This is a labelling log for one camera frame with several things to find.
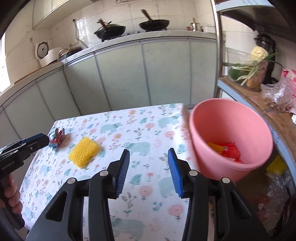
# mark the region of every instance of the wooden pan handle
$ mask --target wooden pan handle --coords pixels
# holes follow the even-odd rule
[[[108,29],[108,27],[106,26],[106,24],[103,22],[103,20],[101,18],[97,21],[97,23],[100,23],[104,29],[106,29],[106,30]]]
[[[151,17],[149,16],[149,14],[147,13],[147,11],[145,9],[141,9],[141,12],[146,16],[146,18],[149,19],[149,21],[151,21]]]

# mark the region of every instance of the black frying pan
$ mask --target black frying pan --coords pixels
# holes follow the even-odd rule
[[[169,20],[164,20],[164,19],[152,20],[145,9],[142,9],[141,12],[149,19],[148,21],[142,22],[139,24],[140,27],[146,31],[162,30],[162,29],[165,29],[170,23]]]
[[[105,24],[102,19],[99,19],[97,23],[100,23],[102,27],[95,31],[94,34],[97,35],[98,38],[102,39],[102,41],[120,37],[126,29],[125,26],[110,24],[111,22]]]

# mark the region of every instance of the plastic bag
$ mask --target plastic bag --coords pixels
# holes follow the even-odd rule
[[[292,177],[288,173],[284,173],[281,176],[277,173],[267,172],[266,175],[269,177],[269,189],[267,193],[269,201],[263,205],[259,204],[260,210],[257,212],[257,215],[267,232],[272,236],[273,229],[280,220],[286,201],[290,197],[286,188]]]
[[[261,85],[261,89],[264,103],[277,112],[285,112],[285,107],[295,99],[295,85],[287,77],[274,85]]]

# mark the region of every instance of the pink bucket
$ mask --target pink bucket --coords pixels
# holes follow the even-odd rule
[[[189,129],[200,171],[208,178],[238,181],[262,166],[270,157],[273,141],[264,120],[249,107],[227,99],[208,99],[190,114]],[[212,150],[214,144],[235,142],[243,164],[234,163]]]

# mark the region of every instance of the tablecloth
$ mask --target tablecloth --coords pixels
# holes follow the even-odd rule
[[[181,240],[188,200],[175,193],[167,152],[173,147],[179,159],[198,170],[188,118],[183,104],[169,104],[56,121],[50,132],[66,128],[70,133],[58,150],[39,150],[27,170],[20,188],[26,227],[32,228],[68,178],[91,178],[128,149],[130,165],[123,192],[117,200],[109,200],[115,240]],[[83,137],[96,141],[103,150],[80,169],[68,159],[68,154]],[[84,240],[89,240],[87,208],[85,198]]]

